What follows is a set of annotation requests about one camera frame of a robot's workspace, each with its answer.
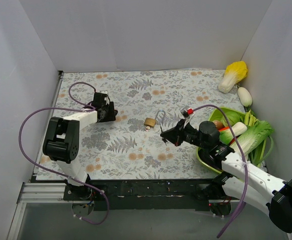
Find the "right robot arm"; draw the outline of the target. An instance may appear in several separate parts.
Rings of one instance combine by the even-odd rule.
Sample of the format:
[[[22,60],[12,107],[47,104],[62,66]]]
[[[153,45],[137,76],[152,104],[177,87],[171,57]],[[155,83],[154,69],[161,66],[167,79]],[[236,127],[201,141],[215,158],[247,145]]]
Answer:
[[[292,179],[284,181],[243,161],[241,155],[219,140],[219,131],[211,121],[203,121],[195,129],[181,119],[160,136],[175,146],[187,142],[199,147],[201,155],[221,168],[224,179],[212,186],[216,198],[243,200],[267,214],[280,230],[292,233]]]

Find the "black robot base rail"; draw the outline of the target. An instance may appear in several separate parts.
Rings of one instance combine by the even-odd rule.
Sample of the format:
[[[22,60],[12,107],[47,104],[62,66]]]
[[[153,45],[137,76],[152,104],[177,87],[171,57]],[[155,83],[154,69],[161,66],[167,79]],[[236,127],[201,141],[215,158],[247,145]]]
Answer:
[[[63,199],[86,202],[95,211],[196,210],[221,216],[231,212],[232,197],[213,179],[91,180],[86,186],[67,184]]]

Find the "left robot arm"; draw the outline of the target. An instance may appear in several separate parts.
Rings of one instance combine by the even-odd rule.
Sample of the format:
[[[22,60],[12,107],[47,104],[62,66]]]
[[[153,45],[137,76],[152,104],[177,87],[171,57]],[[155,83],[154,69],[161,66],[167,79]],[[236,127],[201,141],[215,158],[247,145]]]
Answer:
[[[92,194],[91,186],[85,183],[89,176],[77,158],[81,130],[92,124],[113,122],[117,113],[108,92],[101,91],[94,93],[93,100],[81,112],[50,118],[43,154],[55,161],[67,175],[68,186],[75,189],[81,200],[87,200]]]

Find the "brass padlock silver shackle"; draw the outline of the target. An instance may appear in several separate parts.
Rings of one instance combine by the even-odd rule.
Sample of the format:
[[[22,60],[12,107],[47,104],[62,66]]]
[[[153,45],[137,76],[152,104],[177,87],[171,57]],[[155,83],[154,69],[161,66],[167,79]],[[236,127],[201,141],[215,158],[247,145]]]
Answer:
[[[153,128],[155,125],[162,125],[166,117],[166,112],[162,109],[158,110],[155,118],[147,117],[144,121],[144,126]]]

